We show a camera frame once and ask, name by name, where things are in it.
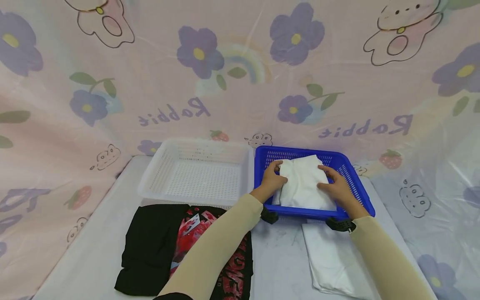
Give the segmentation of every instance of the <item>basket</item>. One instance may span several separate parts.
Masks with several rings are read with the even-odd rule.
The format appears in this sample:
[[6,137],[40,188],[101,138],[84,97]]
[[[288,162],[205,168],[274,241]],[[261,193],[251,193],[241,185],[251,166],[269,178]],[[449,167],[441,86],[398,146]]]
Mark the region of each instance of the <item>basket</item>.
[[[375,210],[360,178],[348,158],[339,153],[331,151],[308,150],[297,148],[285,148],[275,146],[260,146],[255,152],[255,187],[262,183],[262,177],[267,166],[274,160],[294,159],[310,155],[317,155],[325,166],[335,169],[348,182],[352,194],[365,207],[371,216],[375,216]],[[317,210],[307,208],[286,207],[271,205],[272,197],[265,202],[265,207],[279,216],[295,216],[308,219],[326,220],[334,217],[337,220],[347,219],[348,215],[341,207],[337,205],[336,211]]]
[[172,138],[156,151],[137,191],[163,203],[229,209],[253,189],[253,175],[248,145]]

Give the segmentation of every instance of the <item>clothing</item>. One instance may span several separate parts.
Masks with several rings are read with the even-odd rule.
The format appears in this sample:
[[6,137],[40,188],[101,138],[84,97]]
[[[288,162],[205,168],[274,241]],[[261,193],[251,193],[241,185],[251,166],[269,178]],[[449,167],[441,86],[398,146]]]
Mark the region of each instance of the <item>clothing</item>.
[[[191,206],[182,220],[176,249],[170,267],[172,276],[177,267],[203,233],[226,211],[211,206]],[[247,234],[220,272],[210,300],[250,298],[253,275],[252,234]]]
[[255,197],[242,196],[198,239],[159,295],[182,293],[195,300],[210,299],[218,275],[247,232],[258,223],[262,209]]
[[380,300],[348,232],[331,230],[325,223],[303,224],[302,229],[313,287],[322,293]]
[[[115,289],[127,295],[158,295],[190,248],[225,212],[217,207],[178,204],[140,207],[127,232],[124,269]],[[247,232],[217,275],[210,300],[248,300],[252,275],[252,236]]]
[[274,195],[273,204],[288,207],[300,207],[320,210],[336,210],[335,202],[323,191],[317,189],[317,183],[328,183],[323,165],[316,155],[284,159],[280,165],[280,175],[288,182]]
[[167,283],[186,204],[139,207],[125,236],[115,289],[131,296],[156,296]]
[[[262,208],[253,196],[243,195],[195,243],[160,292],[159,295],[165,297],[158,300],[189,300],[169,299],[167,296],[173,297],[169,293],[208,300],[222,267],[244,235],[260,220]],[[357,228],[350,238],[362,255],[382,300],[433,300],[418,273],[374,218],[367,216],[354,223]]]

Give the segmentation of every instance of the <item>white cloth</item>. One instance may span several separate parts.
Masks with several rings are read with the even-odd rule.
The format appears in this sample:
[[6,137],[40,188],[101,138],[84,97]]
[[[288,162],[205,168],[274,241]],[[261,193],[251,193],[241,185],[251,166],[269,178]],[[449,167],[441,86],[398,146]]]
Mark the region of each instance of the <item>white cloth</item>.
[[325,223],[302,224],[313,287],[323,293],[380,300],[360,253],[348,232]]
[[315,155],[284,159],[280,165],[280,175],[288,182],[275,193],[273,204],[289,207],[301,207],[320,210],[336,210],[335,202],[323,191],[317,189],[317,183],[328,183],[325,172],[318,168],[323,162]]

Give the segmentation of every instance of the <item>white table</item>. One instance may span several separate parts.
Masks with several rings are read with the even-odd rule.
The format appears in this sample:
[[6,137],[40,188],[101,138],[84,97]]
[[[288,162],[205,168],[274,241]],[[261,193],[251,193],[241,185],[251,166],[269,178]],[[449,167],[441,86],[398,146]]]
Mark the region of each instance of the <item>white table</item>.
[[[150,157],[134,157],[110,189],[33,300],[124,300],[114,290],[121,269],[125,234],[142,198],[136,187]],[[364,185],[370,184],[363,179]],[[373,199],[379,222],[415,263],[380,199]],[[351,300],[320,293],[312,287],[310,268],[301,231],[305,220],[261,221],[252,231],[254,276],[252,300]]]

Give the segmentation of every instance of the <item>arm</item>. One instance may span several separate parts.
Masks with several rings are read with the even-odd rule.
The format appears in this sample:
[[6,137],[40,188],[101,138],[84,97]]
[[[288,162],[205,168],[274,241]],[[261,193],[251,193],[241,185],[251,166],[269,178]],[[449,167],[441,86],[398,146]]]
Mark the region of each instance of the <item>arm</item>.
[[428,288],[380,224],[351,194],[345,179],[335,170],[319,166],[334,181],[317,187],[337,199],[357,227],[350,237],[362,255],[382,300],[431,300]]
[[263,203],[287,179],[275,174],[282,162],[270,164],[260,187],[243,195],[192,246],[159,296],[180,293],[194,300],[209,300],[218,275],[241,240],[260,220]]

